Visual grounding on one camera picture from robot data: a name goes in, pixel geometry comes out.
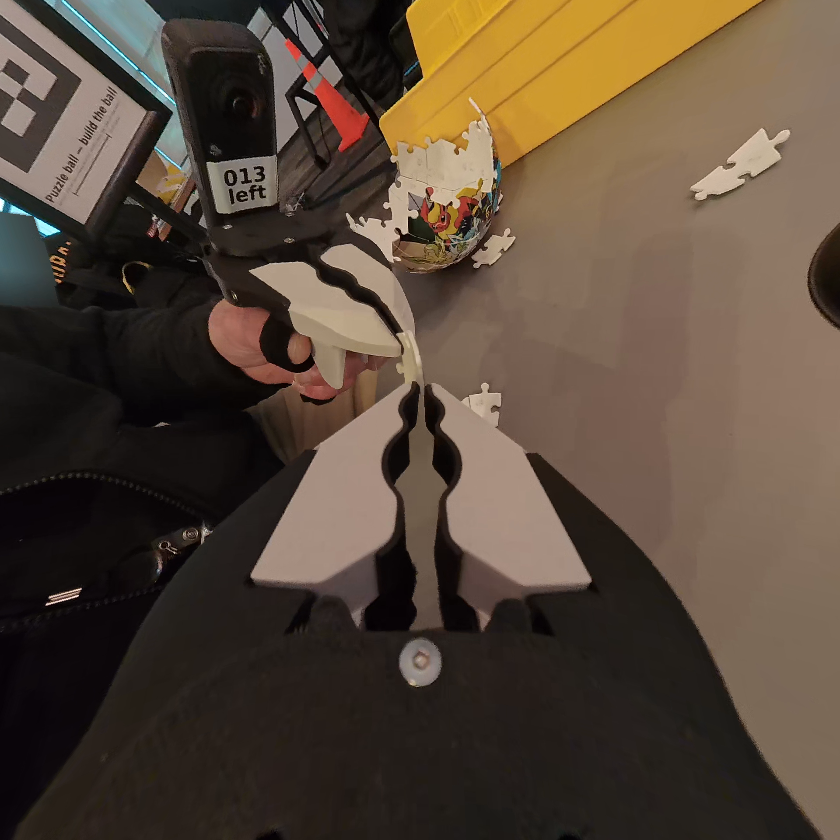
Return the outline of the white-backed puzzle piece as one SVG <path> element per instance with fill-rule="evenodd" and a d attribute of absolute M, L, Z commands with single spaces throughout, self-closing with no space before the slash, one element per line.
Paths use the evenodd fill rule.
<path fill-rule="evenodd" d="M 479 391 L 465 396 L 462 403 L 473 413 L 486 420 L 489 425 L 498 428 L 502 394 L 493 392 L 488 382 L 482 382 Z"/>
<path fill-rule="evenodd" d="M 511 233 L 509 227 L 504 230 L 503 234 L 489 236 L 482 246 L 471 255 L 474 268 L 494 265 L 512 247 L 515 241 L 516 237 Z"/>
<path fill-rule="evenodd" d="M 424 368 L 416 338 L 410 331 L 399 332 L 396 338 L 402 345 L 402 355 L 396 370 L 403 376 L 406 385 L 417 384 L 422 391 L 425 387 Z"/>
<path fill-rule="evenodd" d="M 696 201 L 718 197 L 743 186 L 782 160 L 779 146 L 791 137 L 788 129 L 770 137 L 760 129 L 733 152 L 725 165 L 720 165 L 690 187 Z"/>

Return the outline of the orange striped traffic cone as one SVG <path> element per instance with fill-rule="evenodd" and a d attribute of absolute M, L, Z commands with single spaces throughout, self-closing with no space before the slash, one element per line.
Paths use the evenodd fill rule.
<path fill-rule="evenodd" d="M 318 105 L 326 112 L 333 127 L 338 131 L 339 152 L 347 151 L 363 139 L 371 120 L 370 116 L 353 108 L 289 38 L 286 39 L 286 47 L 301 70 Z"/>

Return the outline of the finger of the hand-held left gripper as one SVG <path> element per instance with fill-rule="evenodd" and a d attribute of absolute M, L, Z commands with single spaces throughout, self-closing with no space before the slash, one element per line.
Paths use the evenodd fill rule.
<path fill-rule="evenodd" d="M 403 352 L 396 334 L 368 303 L 321 280 L 314 266 L 279 262 L 253 268 L 264 286 L 287 299 L 292 327 L 312 341 L 387 358 Z"/>
<path fill-rule="evenodd" d="M 396 278 L 390 264 L 375 247 L 360 247 L 357 244 L 332 245 L 320 256 L 321 262 L 334 270 L 349 274 L 353 282 L 348 286 L 350 295 L 362 301 L 365 289 L 369 295 L 376 295 L 382 304 L 381 313 L 390 312 L 389 318 L 395 326 L 394 333 L 415 333 L 416 325 L 411 306 L 400 281 Z"/>

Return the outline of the colourful puzzle ball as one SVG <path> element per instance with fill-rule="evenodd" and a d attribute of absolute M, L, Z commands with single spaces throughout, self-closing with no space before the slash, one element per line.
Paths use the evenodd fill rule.
<path fill-rule="evenodd" d="M 461 139 L 399 142 L 384 210 L 387 219 L 346 215 L 350 231 L 372 241 L 392 264 L 415 274 L 454 266 L 487 235 L 499 205 L 501 161 L 486 114 L 469 99 L 476 117 Z"/>

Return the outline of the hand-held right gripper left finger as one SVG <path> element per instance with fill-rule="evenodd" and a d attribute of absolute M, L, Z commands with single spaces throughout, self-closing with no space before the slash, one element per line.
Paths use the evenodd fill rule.
<path fill-rule="evenodd" d="M 305 469 L 250 579 L 341 599 L 368 629 L 407 629 L 417 571 L 395 483 L 409 464 L 421 387 L 400 385 L 326 438 Z"/>

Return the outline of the framed black and white sign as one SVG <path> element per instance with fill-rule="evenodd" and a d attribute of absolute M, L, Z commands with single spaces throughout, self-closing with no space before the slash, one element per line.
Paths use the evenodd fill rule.
<path fill-rule="evenodd" d="M 1 2 L 2 198 L 94 241 L 172 110 L 47 2 Z"/>

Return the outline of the yellow plastic bin stack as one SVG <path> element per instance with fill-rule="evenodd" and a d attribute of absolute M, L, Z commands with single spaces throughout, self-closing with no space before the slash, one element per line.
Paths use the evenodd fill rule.
<path fill-rule="evenodd" d="M 450 140 L 486 114 L 510 165 L 757 1 L 419 1 L 407 10 L 422 79 L 380 119 L 397 144 Z"/>

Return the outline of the person's left hand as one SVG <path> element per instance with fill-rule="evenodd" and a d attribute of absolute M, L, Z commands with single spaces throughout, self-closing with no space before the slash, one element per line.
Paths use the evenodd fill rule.
<path fill-rule="evenodd" d="M 289 386 L 306 402 L 323 404 L 348 391 L 365 371 L 378 371 L 386 357 L 349 352 L 345 357 L 343 384 L 331 387 L 316 365 L 305 371 L 312 345 L 261 308 L 238 308 L 221 300 L 208 319 L 208 336 L 215 350 L 247 377 L 263 385 Z"/>

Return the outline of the black round stand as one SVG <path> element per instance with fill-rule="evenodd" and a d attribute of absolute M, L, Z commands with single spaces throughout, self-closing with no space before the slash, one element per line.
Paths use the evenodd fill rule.
<path fill-rule="evenodd" d="M 807 288 L 817 311 L 839 329 L 839 224 L 817 247 L 807 272 Z"/>

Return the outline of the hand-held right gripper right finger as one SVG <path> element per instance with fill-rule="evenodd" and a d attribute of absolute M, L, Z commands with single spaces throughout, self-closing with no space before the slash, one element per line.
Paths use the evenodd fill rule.
<path fill-rule="evenodd" d="M 425 387 L 425 419 L 445 483 L 434 542 L 444 627 L 483 627 L 506 600 L 586 590 L 592 577 L 527 452 L 438 384 Z"/>

